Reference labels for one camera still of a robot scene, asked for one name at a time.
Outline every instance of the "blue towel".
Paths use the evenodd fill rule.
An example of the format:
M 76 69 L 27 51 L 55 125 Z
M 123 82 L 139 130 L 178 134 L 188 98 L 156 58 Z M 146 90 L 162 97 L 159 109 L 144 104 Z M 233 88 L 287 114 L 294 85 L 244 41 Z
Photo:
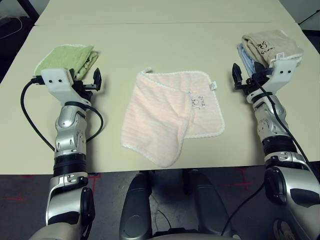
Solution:
M 255 61 L 247 54 L 242 43 L 239 44 L 237 48 L 238 48 L 239 56 L 243 62 L 243 65 L 244 65 L 249 77 L 251 78 L 252 74 L 254 74 L 256 72 L 255 71 Z

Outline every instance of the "beige towel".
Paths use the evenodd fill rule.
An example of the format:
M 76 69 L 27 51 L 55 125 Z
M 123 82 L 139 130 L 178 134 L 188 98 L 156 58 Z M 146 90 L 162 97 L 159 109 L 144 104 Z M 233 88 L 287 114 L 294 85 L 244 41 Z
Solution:
M 225 122 L 212 86 L 201 71 L 140 72 L 124 117 L 122 146 L 165 168 L 178 159 L 185 138 L 220 135 Z
M 273 62 L 278 59 L 294 59 L 298 65 L 304 52 L 282 30 L 246 34 L 242 36 L 242 44 L 250 57 L 266 68 L 272 67 Z

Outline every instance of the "care tag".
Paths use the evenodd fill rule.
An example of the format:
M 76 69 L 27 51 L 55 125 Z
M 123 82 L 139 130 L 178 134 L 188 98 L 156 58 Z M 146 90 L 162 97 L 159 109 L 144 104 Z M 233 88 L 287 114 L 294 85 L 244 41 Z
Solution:
M 285 53 L 284 52 L 279 52 L 275 55 L 275 60 L 281 60 L 285 58 Z
M 210 90 L 211 90 L 211 91 L 215 90 L 215 89 L 217 88 L 217 83 L 216 83 L 216 81 L 213 81 L 212 83 L 210 83 L 209 87 L 210 87 Z

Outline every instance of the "wire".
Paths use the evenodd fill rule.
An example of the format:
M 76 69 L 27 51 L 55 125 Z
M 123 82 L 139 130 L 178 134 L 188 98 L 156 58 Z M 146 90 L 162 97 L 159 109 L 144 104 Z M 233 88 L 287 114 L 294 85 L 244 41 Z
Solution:
M 36 125 L 32 122 L 31 118 L 28 115 L 28 112 L 26 110 L 25 107 L 25 95 L 27 92 L 27 89 L 33 84 L 32 81 L 29 81 L 23 88 L 22 92 L 21 92 L 21 97 L 20 97 L 20 105 L 21 105 L 21 109 L 26 117 L 26 119 L 28 120 L 29 124 L 31 125 L 31 127 L 33 128 L 33 130 L 36 132 L 36 134 L 38 134 L 38 136 L 49 146 L 49 148 L 51 148 L 52 151 L 55 150 L 55 148 L 51 145 L 51 143 L 41 134 L 41 132 L 37 129 Z
M 23 88 L 22 92 L 21 92 L 21 97 L 20 97 L 20 105 L 21 105 L 21 109 L 24 113 L 24 116 L 26 117 L 26 119 L 28 120 L 29 124 L 31 125 L 31 127 L 33 128 L 33 130 L 36 132 L 36 134 L 38 134 L 38 136 L 49 146 L 49 148 L 52 150 L 52 151 L 55 151 L 55 148 L 51 145 L 51 143 L 41 134 L 41 132 L 37 129 L 37 127 L 35 126 L 35 124 L 33 123 L 33 121 L 31 120 L 27 110 L 26 110 L 26 107 L 25 107 L 25 95 L 26 95 L 26 92 L 27 92 L 27 89 L 32 85 L 36 83 L 36 81 L 29 81 Z M 94 113 L 96 113 L 99 118 L 100 118 L 100 127 L 99 129 L 96 131 L 95 134 L 93 134 L 91 137 L 89 137 L 86 142 L 88 143 L 89 141 L 91 141 L 92 139 L 94 139 L 101 131 L 102 131 L 102 128 L 104 126 L 104 119 L 102 117 L 102 115 L 98 112 L 98 110 L 96 110 L 94 107 L 92 106 L 89 106 L 89 105 L 85 105 L 85 107 L 91 111 L 93 111 Z
M 161 213 L 161 214 L 164 216 L 164 218 L 166 219 L 166 221 L 167 221 L 168 224 L 169 224 L 169 227 L 172 229 L 171 224 L 170 224 L 168 218 L 166 217 L 166 215 L 165 215 L 162 211 L 160 211 L 159 209 L 158 209 L 158 212 Z
M 86 105 L 85 107 L 86 107 L 87 109 L 90 109 L 91 111 L 93 111 L 93 112 L 94 112 L 95 114 L 97 114 L 98 117 L 100 118 L 100 127 L 99 127 L 98 131 L 96 131 L 95 134 L 93 134 L 91 137 L 89 137 L 89 138 L 86 140 L 86 142 L 88 143 L 88 142 L 90 142 L 92 139 L 94 139 L 94 138 L 101 132 L 102 128 L 104 127 L 104 119 L 102 118 L 102 116 L 101 116 L 101 114 L 98 112 L 98 110 L 95 109 L 94 107 L 89 106 L 89 105 Z
M 81 240 L 87 240 L 89 238 L 89 234 L 91 231 L 91 227 L 92 227 L 92 223 L 90 223 L 85 229 L 86 229 L 86 233 L 84 236 L 81 236 Z
M 318 9 L 317 11 L 315 11 L 315 13 L 314 14 L 312 14 L 312 15 L 310 15 L 310 16 L 308 16 L 305 20 L 303 20 L 302 22 L 300 22 L 300 23 L 298 23 L 298 25 L 300 25 L 300 24 L 302 24 L 302 23 L 304 23 L 305 21 L 307 21 L 309 18 L 311 18 L 313 15 L 316 15 L 317 13 L 319 13 L 320 12 L 320 9 Z
M 299 149 L 299 151 L 301 152 L 303 158 L 305 159 L 306 164 L 310 167 L 311 171 L 313 172 L 313 174 L 317 177 L 317 173 L 314 170 L 313 166 L 311 165 L 311 163 L 309 162 L 305 152 L 303 151 L 302 147 L 300 146 L 300 144 L 298 143 L 298 141 L 295 139 L 295 137 L 292 135 L 292 133 L 289 131 L 289 129 L 286 127 L 286 125 L 284 125 L 284 123 L 281 121 L 281 119 L 278 116 L 277 110 L 276 110 L 276 104 L 275 102 L 271 99 L 271 97 L 269 96 L 269 94 L 267 94 L 266 90 L 260 85 L 260 83 L 257 81 L 257 79 L 255 79 L 254 77 L 252 78 L 252 80 L 254 80 L 254 82 L 258 85 L 258 87 L 261 89 L 261 91 L 264 93 L 264 95 L 268 98 L 268 100 L 271 103 L 272 106 L 272 110 L 274 113 L 274 116 L 276 118 L 276 120 L 279 122 L 279 124 L 283 127 L 283 129 L 286 131 L 286 133 L 290 136 L 290 138 L 293 140 L 293 142 L 295 143 L 295 145 L 297 146 L 297 148 Z
M 20 20 L 20 18 L 19 18 L 19 17 L 11 17 L 11 18 L 13 18 L 13 19 L 18 19 L 18 20 L 19 20 L 19 22 L 20 22 L 20 28 L 19 28 L 18 30 L 14 31 L 14 32 L 9 33 L 8 35 L 5 35 L 5 36 L 0 37 L 0 39 L 5 39 L 6 37 L 9 37 L 9 36 L 11 36 L 12 34 L 15 34 L 15 33 L 19 32 L 19 31 L 22 29 L 23 24 L 22 24 L 22 21 Z
M 229 225 L 231 219 L 234 217 L 234 215 L 236 215 L 236 213 L 240 210 L 240 208 L 245 205 L 247 202 L 249 202 L 254 196 L 256 196 L 265 186 L 265 183 L 262 183 L 262 185 L 258 188 L 257 191 L 255 191 L 251 196 L 249 196 L 246 200 L 244 200 L 234 211 L 233 213 L 230 215 L 230 217 L 228 218 L 228 221 L 226 221 L 224 227 L 223 227 L 223 230 L 221 232 L 221 236 L 224 235 L 226 229 L 227 229 L 227 226 Z
M 156 202 L 156 210 L 155 210 L 155 215 L 154 215 L 154 224 L 155 224 L 155 227 L 156 227 L 156 231 L 159 232 L 158 225 L 157 225 L 157 212 L 160 212 L 160 213 L 164 216 L 164 218 L 166 219 L 166 221 L 167 221 L 168 224 L 169 224 L 169 227 L 172 229 L 171 224 L 170 224 L 167 216 L 166 216 L 162 211 L 159 210 L 159 203 L 158 203 L 158 201 L 156 200 L 156 198 L 155 198 L 152 194 L 150 194 L 150 196 L 151 196 L 151 197 L 154 199 L 154 201 Z

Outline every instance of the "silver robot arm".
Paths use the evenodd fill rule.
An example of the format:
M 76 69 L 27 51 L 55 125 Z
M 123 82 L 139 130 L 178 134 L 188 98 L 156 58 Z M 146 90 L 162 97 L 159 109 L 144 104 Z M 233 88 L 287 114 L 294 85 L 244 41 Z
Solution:
M 277 90 L 290 81 L 295 69 L 296 61 L 277 60 L 274 68 L 253 74 L 247 84 L 242 85 L 240 68 L 234 64 L 232 76 L 235 88 L 247 95 L 257 119 L 257 133 L 265 154 L 266 196 L 273 203 L 286 207 L 286 217 L 302 240 L 315 240 L 320 236 L 320 184 L 279 122 L 288 129 L 286 110 L 275 96 Z
M 41 71 L 48 91 L 63 107 L 55 122 L 57 136 L 53 178 L 49 183 L 45 214 L 46 226 L 30 240 L 85 240 L 89 236 L 95 206 L 92 190 L 86 187 L 86 110 L 91 106 L 92 96 L 87 90 L 100 89 L 99 69 L 94 75 L 98 77 L 94 77 L 96 84 L 87 86 L 81 81 L 73 82 L 65 68 Z

